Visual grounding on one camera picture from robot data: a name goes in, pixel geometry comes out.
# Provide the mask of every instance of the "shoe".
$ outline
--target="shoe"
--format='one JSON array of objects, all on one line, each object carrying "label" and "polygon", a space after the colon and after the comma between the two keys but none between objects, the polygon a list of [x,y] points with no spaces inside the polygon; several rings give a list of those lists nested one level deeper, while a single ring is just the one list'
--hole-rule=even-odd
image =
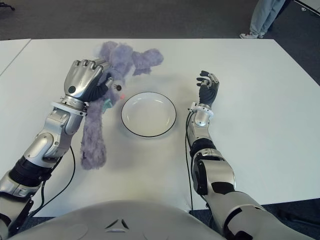
[{"label": "shoe", "polygon": [[258,34],[255,35],[255,34],[253,34],[252,32],[250,32],[249,34],[247,34],[247,33],[241,33],[241,34],[240,34],[240,38],[241,38],[241,39],[256,39],[256,38],[258,38]]},{"label": "shoe", "polygon": [[264,36],[265,36],[265,32],[260,32],[259,34],[258,34],[258,38],[259,39],[263,39],[264,38]]}]

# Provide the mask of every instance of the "black cable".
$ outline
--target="black cable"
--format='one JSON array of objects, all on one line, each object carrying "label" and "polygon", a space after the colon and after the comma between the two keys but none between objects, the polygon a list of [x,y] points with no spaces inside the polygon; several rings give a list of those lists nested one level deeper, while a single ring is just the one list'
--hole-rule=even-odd
[{"label": "black cable", "polygon": [[[189,135],[188,135],[188,126],[189,126],[189,123],[190,123],[190,120],[193,116],[193,114],[195,114],[195,112],[189,112],[187,118],[186,118],[186,122],[185,122],[185,134],[186,134],[186,139],[188,140],[188,144],[189,144],[189,148],[191,148],[191,144],[190,144],[190,140],[189,140]],[[191,173],[193,172],[193,166],[194,166],[194,159],[193,157],[191,158]]]},{"label": "black cable", "polygon": [[191,179],[190,179],[190,169],[188,163],[188,153],[187,153],[187,132],[185,133],[184,139],[184,147],[185,147],[185,161],[186,161],[186,168],[188,169],[188,178],[189,178],[189,190],[190,190],[190,200],[191,200],[191,214],[194,212],[194,203],[192,198],[192,189],[191,189]]},{"label": "black cable", "polygon": [[[50,201],[48,201],[46,204],[44,204],[45,203],[45,185],[46,185],[46,181],[43,181],[42,186],[41,186],[41,205],[36,210],[34,210],[33,212],[31,212],[29,214],[29,216],[28,216],[29,218],[31,218],[34,215],[36,215],[41,209],[43,209],[46,205],[48,205],[51,201],[53,201],[56,197],[58,197],[70,185],[71,181],[73,180],[73,178],[75,176],[75,171],[76,171],[76,158],[75,158],[75,153],[74,153],[74,151],[73,151],[71,146],[70,146],[70,150],[71,150],[72,157],[73,157],[73,172],[72,172],[72,176],[71,176],[68,184],[57,195],[55,195]],[[56,169],[56,167],[61,162],[61,160],[62,160],[62,157],[59,158],[59,160],[56,162],[56,164],[51,169],[50,173],[52,173]]]},{"label": "black cable", "polygon": [[75,176],[75,172],[76,172],[76,158],[75,158],[75,153],[72,149],[72,147],[70,146],[70,150],[71,150],[71,153],[72,153],[72,157],[73,157],[73,172],[72,172],[72,176],[68,182],[68,184],[64,187],[64,189],[62,189],[57,195],[55,195],[53,198],[51,198],[50,201],[48,201],[45,205],[42,206],[42,208],[44,208],[45,206],[47,206],[50,202],[52,202],[56,197],[58,197],[60,194],[63,193],[64,190],[67,189],[67,187],[69,187],[71,181],[74,179],[74,176]]},{"label": "black cable", "polygon": [[192,187],[191,187],[191,178],[190,178],[190,169],[192,169],[193,160],[191,159],[191,168],[189,168],[187,142],[188,142],[189,147],[191,147],[189,136],[188,136],[188,125],[190,123],[190,120],[191,120],[191,117],[192,117],[193,114],[194,114],[194,112],[189,112],[188,116],[186,117],[186,121],[185,121],[185,138],[184,138],[185,161],[186,161],[186,167],[187,167],[187,170],[188,170],[189,189],[190,189],[191,214],[194,211],[194,201],[193,201],[193,196],[192,196]]},{"label": "black cable", "polygon": [[[58,161],[55,163],[55,165],[53,166],[53,168],[50,170],[50,174],[56,169],[56,167],[59,165],[59,163],[61,162],[61,160],[62,160],[62,158],[63,157],[60,157],[59,159],[58,159]],[[45,204],[45,185],[46,185],[46,182],[47,182],[47,180],[45,180],[45,181],[43,181],[43,183],[42,183],[42,186],[41,186],[41,204],[40,204],[40,206],[36,209],[36,210],[34,210],[34,211],[32,211],[30,214],[29,214],[29,216],[28,217],[33,217],[34,215],[36,215],[42,208],[43,208],[43,206],[44,206],[44,204]]]},{"label": "black cable", "polygon": [[212,229],[212,223],[213,223],[213,221],[214,221],[214,216],[211,216],[211,217],[210,217],[210,220],[209,220],[209,224],[208,224],[209,228],[211,228],[211,229]]}]

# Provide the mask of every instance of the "floor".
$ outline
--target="floor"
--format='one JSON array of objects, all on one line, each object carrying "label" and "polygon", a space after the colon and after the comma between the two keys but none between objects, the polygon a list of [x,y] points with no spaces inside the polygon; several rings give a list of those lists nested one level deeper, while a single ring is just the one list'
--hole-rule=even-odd
[{"label": "floor", "polygon": [[[0,40],[238,38],[240,33],[248,31],[256,2],[257,0],[7,0],[6,3],[13,5],[16,10],[0,8]],[[300,5],[291,2],[265,38],[275,39],[320,85],[319,16],[310,11],[301,11]],[[286,225],[320,239],[319,199],[266,205],[265,208]],[[194,211],[192,214],[205,224],[209,223],[209,210]],[[313,223],[301,223],[297,217]],[[44,220],[46,218],[35,218],[23,229]]]}]

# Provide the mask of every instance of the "plush toy ear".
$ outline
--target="plush toy ear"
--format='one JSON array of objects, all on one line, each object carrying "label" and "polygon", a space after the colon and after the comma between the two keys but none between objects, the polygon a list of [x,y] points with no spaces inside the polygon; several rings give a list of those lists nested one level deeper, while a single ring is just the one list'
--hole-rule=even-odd
[{"label": "plush toy ear", "polygon": [[132,59],[136,68],[133,74],[135,76],[140,74],[149,74],[151,72],[150,68],[160,65],[164,60],[164,56],[158,49],[153,48],[143,53],[137,51],[133,52]]},{"label": "plush toy ear", "polygon": [[114,41],[104,42],[98,53],[98,58],[104,59],[106,62],[110,62],[111,52],[117,47],[118,43]]}]

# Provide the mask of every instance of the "stuffed animal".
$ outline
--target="stuffed animal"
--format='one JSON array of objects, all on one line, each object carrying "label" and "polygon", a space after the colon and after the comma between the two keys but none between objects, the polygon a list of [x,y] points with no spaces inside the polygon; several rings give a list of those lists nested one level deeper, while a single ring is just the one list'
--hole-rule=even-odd
[{"label": "stuffed animal", "polygon": [[157,49],[149,49],[143,53],[133,51],[126,44],[114,41],[103,43],[98,58],[110,64],[103,72],[98,85],[108,74],[113,78],[112,88],[104,96],[89,103],[83,128],[81,142],[81,165],[85,170],[99,169],[106,163],[106,147],[102,136],[102,114],[111,108],[119,99],[123,99],[126,80],[132,76],[150,74],[151,67],[160,65],[164,57]]}]

